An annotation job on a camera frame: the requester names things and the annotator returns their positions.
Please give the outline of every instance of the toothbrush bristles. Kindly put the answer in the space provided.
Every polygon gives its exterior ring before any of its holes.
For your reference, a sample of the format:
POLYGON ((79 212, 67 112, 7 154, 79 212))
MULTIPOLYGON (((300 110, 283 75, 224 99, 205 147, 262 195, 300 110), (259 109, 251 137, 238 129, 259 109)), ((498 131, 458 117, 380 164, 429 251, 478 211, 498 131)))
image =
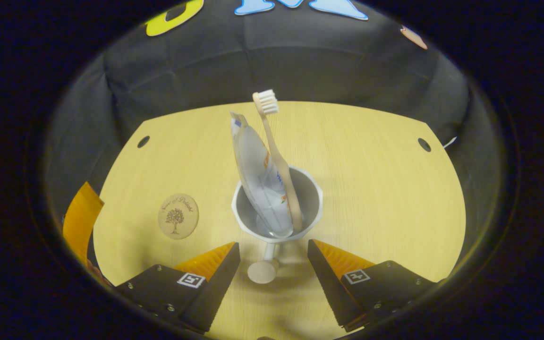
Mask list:
POLYGON ((262 106, 264 114, 273 114, 278 112, 278 101, 274 96, 273 90, 266 90, 257 94, 259 103, 262 106))

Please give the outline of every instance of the yellow letter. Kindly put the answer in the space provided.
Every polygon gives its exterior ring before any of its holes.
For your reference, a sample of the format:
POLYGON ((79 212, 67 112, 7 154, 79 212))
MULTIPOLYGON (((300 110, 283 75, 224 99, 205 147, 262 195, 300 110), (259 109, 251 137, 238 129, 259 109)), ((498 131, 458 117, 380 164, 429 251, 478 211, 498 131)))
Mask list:
POLYGON ((186 9, 184 12, 170 21, 166 21, 168 11, 157 15, 146 23, 146 35, 158 36, 172 28, 180 26, 191 17, 194 17, 194 15, 203 8, 203 2, 204 0, 190 0, 186 2, 186 9))

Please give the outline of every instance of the toothbrush handle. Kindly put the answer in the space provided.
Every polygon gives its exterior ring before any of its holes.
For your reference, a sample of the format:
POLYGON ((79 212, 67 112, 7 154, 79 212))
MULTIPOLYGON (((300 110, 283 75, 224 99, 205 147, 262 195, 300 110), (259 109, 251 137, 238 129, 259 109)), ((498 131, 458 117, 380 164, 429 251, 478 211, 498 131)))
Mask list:
POLYGON ((289 164, 287 161, 280 155, 274 142, 274 137, 272 136, 272 130, 270 129, 270 123, 265 114, 260 114, 263 122, 263 128, 266 131, 266 137, 268 138, 268 146, 270 147, 270 155, 276 166, 278 167, 278 172, 280 177, 283 180, 285 185, 285 192, 287 192, 287 201, 289 203, 289 209, 291 211, 291 219, 293 220, 293 230, 294 232, 302 231, 302 210, 299 206, 299 200, 295 192, 295 187, 293 187, 293 181, 291 180, 291 172, 289 170, 289 164))

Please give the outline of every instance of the blue letter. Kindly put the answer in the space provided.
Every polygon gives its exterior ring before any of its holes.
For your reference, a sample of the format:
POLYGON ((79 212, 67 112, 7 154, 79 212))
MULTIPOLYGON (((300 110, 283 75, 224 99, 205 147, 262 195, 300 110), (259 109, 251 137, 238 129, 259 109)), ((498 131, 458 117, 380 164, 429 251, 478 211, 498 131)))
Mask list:
POLYGON ((309 3, 310 7, 323 12, 345 15, 358 20, 368 20, 369 17, 362 13, 349 0, 314 0, 309 3))
POLYGON ((259 13, 269 11, 274 8, 274 2, 266 0, 242 0, 242 6, 235 9, 236 15, 246 15, 251 13, 259 13))
POLYGON ((281 4, 287 6, 287 7, 291 8, 291 9, 294 9, 297 6, 301 5, 302 1, 303 0, 278 0, 278 2, 280 2, 281 4))

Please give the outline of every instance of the white cup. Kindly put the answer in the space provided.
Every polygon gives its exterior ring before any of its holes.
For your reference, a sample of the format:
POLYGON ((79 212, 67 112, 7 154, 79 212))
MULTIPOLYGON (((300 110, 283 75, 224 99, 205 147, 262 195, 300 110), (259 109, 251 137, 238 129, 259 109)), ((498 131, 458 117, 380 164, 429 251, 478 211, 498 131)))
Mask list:
POLYGON ((304 237, 322 217, 322 189, 320 189, 319 185, 305 170, 289 166, 289 173, 304 217, 302 223, 304 229, 297 233, 293 232, 289 237, 274 238, 266 236, 267 233, 261 228, 257 212, 246 197, 240 181, 232 198, 232 211, 240 228, 253 237, 266 242, 263 260, 250 265, 247 271, 249 278, 256 283, 272 282, 276 277, 276 271, 278 270, 278 261, 274 259, 276 243, 294 241, 304 237))

